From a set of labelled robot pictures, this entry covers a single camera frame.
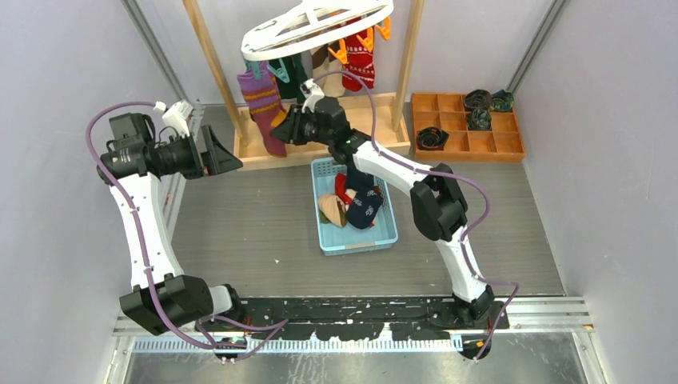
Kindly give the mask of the purple striped sock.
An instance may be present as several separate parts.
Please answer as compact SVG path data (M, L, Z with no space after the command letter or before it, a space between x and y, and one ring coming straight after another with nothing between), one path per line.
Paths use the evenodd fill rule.
M286 116L277 82L268 69L268 62L258 62L255 68L259 69L259 78L252 68L237 76L241 95L261 133L266 151L274 157L284 158L287 156L285 143L271 135Z

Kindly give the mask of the navy sock with white cuff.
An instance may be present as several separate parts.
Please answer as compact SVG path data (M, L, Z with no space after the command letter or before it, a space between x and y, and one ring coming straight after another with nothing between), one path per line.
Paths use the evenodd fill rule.
M347 168L345 181L345 188L347 190L361 192L363 190L372 190L374 186L374 176L353 167Z

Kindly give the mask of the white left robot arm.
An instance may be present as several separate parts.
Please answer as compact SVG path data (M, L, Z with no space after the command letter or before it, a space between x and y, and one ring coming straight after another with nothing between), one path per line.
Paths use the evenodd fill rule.
M157 143L147 114L112 117L110 128L114 137L100 157L104 168L98 173L118 204L130 249L132 290L119 298L123 314L153 335L212 315L224 330L238 330L245 310L237 291L229 284L208 286L180 267L160 189L163 176L214 176L237 170L242 162L219 142L210 125L201 127L204 152L190 136Z

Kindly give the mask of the striped beige sock front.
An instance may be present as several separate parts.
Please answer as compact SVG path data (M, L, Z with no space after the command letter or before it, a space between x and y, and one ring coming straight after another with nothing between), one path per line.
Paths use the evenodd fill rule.
M317 198L317 210L322 224L343 228L347 225L345 204L335 194L323 194Z

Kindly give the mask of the red santa sock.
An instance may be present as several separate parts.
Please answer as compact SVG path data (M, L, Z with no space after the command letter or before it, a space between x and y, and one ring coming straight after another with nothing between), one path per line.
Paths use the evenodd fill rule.
M349 210L350 205L357 194L357 179L352 174L337 173L334 179L334 193L343 203L344 212Z

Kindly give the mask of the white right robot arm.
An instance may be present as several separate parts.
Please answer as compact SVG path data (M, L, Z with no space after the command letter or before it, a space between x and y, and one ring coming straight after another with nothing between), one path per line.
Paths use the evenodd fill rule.
M493 289L479 271L467 234L469 206L448 166L425 167L375 143L370 135L351 127L335 98L324 97L313 109L291 106L271 134L295 146L323 144L338 163L376 176L406 194L416 228L435 243L447 267L457 320L472 329L488 318Z

